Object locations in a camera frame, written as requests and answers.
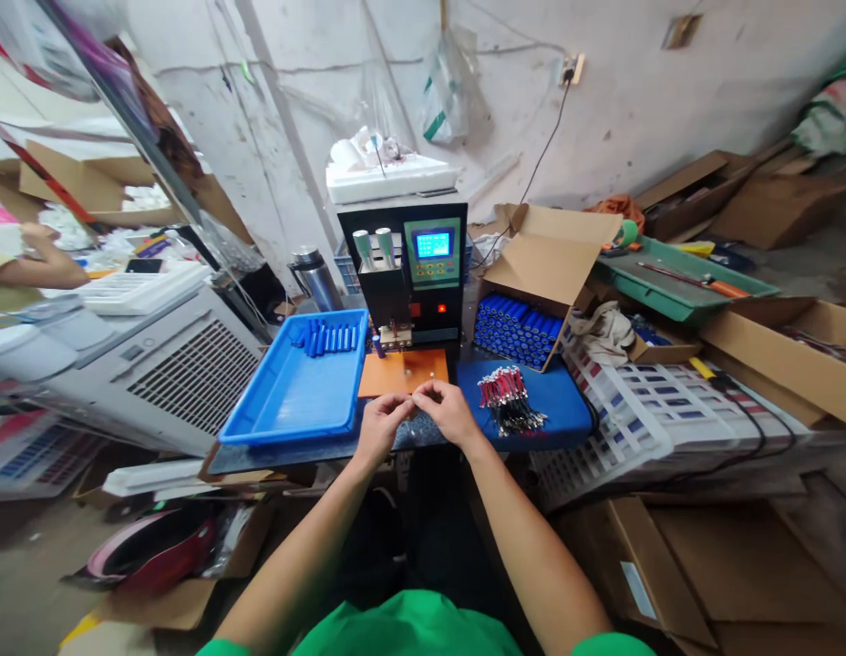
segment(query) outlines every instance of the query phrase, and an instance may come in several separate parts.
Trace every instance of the spot welding machine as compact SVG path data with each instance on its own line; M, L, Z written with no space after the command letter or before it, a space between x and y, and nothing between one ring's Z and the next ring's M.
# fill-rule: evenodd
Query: spot welding machine
M456 193L341 206L338 220L383 348L457 343L466 218Z

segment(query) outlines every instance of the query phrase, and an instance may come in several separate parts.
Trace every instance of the orange pad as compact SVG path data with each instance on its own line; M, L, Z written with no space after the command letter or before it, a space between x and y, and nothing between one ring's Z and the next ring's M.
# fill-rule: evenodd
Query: orange pad
M368 354L362 370L359 395L381 396L390 392L411 394L433 378L450 382L448 360L443 349L388 353L384 359L377 357L376 353Z

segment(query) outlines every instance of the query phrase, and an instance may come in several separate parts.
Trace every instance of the air cooler grille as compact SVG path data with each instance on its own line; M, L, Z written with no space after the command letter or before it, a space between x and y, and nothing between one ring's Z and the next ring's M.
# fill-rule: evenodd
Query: air cooler grille
M216 436L258 363L223 323L215 321L128 390Z

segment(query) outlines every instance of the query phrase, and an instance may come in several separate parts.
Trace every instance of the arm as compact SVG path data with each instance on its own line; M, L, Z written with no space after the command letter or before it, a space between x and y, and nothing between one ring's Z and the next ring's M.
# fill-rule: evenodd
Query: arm
M19 259L0 268L0 284L18 287L76 289L88 282L82 267L52 242L57 233L46 226L24 223L22 239L37 251L42 261Z
M462 391L428 381L413 398L469 460L502 563L544 653L567 656L612 630L590 581L481 433Z
M213 636L252 654L284 653L330 579L368 483L396 440L414 404L385 395L366 405L359 445L350 463L247 586Z

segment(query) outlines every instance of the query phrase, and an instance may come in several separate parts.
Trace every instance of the worker's hand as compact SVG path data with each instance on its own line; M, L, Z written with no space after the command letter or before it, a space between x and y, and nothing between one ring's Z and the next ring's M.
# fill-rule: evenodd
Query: worker's hand
M39 223L21 223L19 231L22 233L22 240L31 248L36 248L38 243L52 243L61 236L49 226Z
M465 450L484 438L462 390L440 380L428 380L412 395L414 404L432 417L449 442Z
M407 394L379 396L366 405L362 415L362 430L353 459L368 474L387 459L393 443L396 442L398 425L408 419L414 411L414 402Z

